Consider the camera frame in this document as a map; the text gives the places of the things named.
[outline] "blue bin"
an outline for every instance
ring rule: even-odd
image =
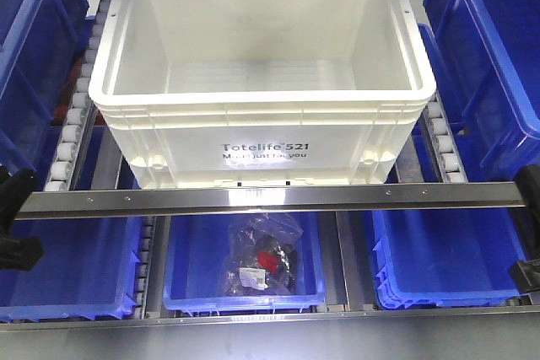
[[[0,164],[35,169],[86,0],[0,0]]]
[[[254,309],[306,309],[324,301],[321,252],[314,212],[291,213],[304,233],[296,242],[296,294],[255,297],[219,296],[224,259],[229,254],[229,224],[250,214],[173,218],[165,271],[163,304],[188,314]]]
[[[0,320],[132,312],[141,218],[18,221],[13,234],[40,238],[31,271],[0,271]]]
[[[504,208],[373,211],[366,228],[384,309],[492,306],[519,295],[508,268],[525,254]]]
[[[540,0],[424,0],[490,179],[540,164]]]

